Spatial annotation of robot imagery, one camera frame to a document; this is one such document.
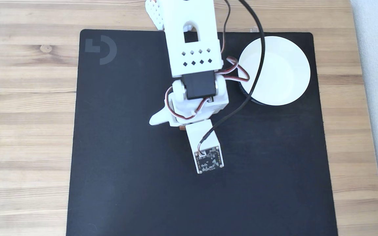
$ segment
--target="circuit board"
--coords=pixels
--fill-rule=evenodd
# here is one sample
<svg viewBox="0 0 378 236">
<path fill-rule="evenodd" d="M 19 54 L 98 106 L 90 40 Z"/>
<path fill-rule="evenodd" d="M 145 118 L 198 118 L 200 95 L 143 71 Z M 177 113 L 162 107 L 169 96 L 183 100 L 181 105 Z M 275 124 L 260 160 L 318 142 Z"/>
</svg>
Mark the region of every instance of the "circuit board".
<svg viewBox="0 0 378 236">
<path fill-rule="evenodd" d="M 204 155 L 198 155 L 198 153 L 195 153 L 195 160 L 199 174 L 224 167 L 219 147 L 213 147 L 201 152 L 204 153 Z"/>
</svg>

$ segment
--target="arched cutout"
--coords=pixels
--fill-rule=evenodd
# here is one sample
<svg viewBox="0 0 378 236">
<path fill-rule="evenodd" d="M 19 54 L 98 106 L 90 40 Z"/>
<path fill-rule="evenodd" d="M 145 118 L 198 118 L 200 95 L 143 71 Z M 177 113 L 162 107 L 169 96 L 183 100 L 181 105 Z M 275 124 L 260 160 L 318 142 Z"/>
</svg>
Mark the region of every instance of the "arched cutout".
<svg viewBox="0 0 378 236">
<path fill-rule="evenodd" d="M 198 30 L 195 27 L 194 23 L 187 22 L 186 24 L 184 24 L 184 26 L 183 26 L 183 32 L 184 32 L 183 34 L 184 34 L 184 37 L 185 37 L 185 43 L 188 43 L 188 42 L 199 42 Z"/>
</svg>

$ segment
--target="logo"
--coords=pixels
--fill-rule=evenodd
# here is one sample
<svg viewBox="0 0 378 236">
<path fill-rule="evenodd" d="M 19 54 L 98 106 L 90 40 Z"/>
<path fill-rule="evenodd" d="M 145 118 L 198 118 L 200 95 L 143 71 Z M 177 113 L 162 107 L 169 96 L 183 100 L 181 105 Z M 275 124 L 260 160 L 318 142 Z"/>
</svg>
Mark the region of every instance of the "logo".
<svg viewBox="0 0 378 236">
<path fill-rule="evenodd" d="M 110 63 L 117 54 L 117 46 L 113 39 L 109 38 L 108 36 L 101 35 L 100 41 L 105 42 L 109 46 L 109 53 L 107 56 L 100 59 L 100 65 L 106 65 Z M 93 39 L 86 39 L 85 40 L 85 52 L 100 52 L 100 46 L 93 46 Z"/>
</svg>

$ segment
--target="white bowl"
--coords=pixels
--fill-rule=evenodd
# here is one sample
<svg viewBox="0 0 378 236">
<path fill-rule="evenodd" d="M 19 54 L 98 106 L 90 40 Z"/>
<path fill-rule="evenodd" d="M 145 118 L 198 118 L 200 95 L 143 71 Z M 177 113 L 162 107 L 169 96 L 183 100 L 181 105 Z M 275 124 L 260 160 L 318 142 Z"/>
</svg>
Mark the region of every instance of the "white bowl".
<svg viewBox="0 0 378 236">
<path fill-rule="evenodd" d="M 250 43 L 239 63 L 250 75 L 241 86 L 248 94 L 258 73 L 261 60 L 261 39 Z M 265 37 L 265 59 L 252 99 L 271 106 L 292 103 L 306 91 L 310 82 L 310 64 L 304 52 L 288 39 Z M 239 70 L 239 76 L 246 77 Z"/>
</svg>

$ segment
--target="black cable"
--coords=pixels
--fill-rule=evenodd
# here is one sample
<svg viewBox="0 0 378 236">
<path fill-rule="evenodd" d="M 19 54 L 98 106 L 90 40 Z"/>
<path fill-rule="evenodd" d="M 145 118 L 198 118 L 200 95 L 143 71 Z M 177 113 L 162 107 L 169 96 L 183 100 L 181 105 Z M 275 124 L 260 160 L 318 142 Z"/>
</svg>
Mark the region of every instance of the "black cable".
<svg viewBox="0 0 378 236">
<path fill-rule="evenodd" d="M 224 1 L 225 1 L 225 3 L 227 3 L 227 6 L 228 6 L 228 14 L 227 14 L 227 18 L 225 19 L 225 22 L 224 22 L 224 28 L 222 30 L 222 49 L 221 49 L 221 54 L 224 52 L 224 48 L 225 48 L 225 29 L 227 27 L 228 18 L 230 18 L 230 13 L 231 13 L 230 3 L 228 2 L 228 0 L 224 0 Z"/>
<path fill-rule="evenodd" d="M 258 83 L 258 80 L 259 80 L 259 76 L 261 75 L 261 71 L 262 71 L 262 67 L 263 67 L 263 60 L 264 60 L 264 57 L 265 57 L 265 34 L 264 34 L 264 31 L 263 31 L 261 22 L 259 21 L 258 16 L 254 12 L 254 10 L 249 6 L 249 4 L 246 3 L 245 0 L 239 0 L 239 2 L 252 15 L 253 19 L 255 20 L 256 24 L 258 25 L 259 33 L 261 34 L 262 52 L 261 52 L 261 61 L 259 63 L 258 73 L 257 73 L 257 75 L 255 77 L 254 82 L 253 82 L 252 89 L 250 90 L 249 95 L 246 97 L 246 100 L 244 100 L 244 102 L 237 109 L 235 109 L 232 113 L 226 115 L 225 117 L 223 117 L 222 119 L 220 119 L 217 123 L 215 123 L 215 125 L 213 125 L 213 127 L 204 135 L 204 137 L 202 137 L 201 141 L 199 142 L 198 147 L 200 147 L 200 145 L 210 136 L 210 134 L 212 132 L 214 132 L 214 130 L 219 125 L 221 125 L 223 122 L 225 122 L 226 120 L 228 120 L 231 116 L 233 116 L 234 114 L 236 114 L 237 112 L 239 112 L 241 109 L 243 109 L 243 107 L 246 106 L 246 104 L 252 98 L 253 91 L 255 90 L 256 84 Z"/>
</svg>

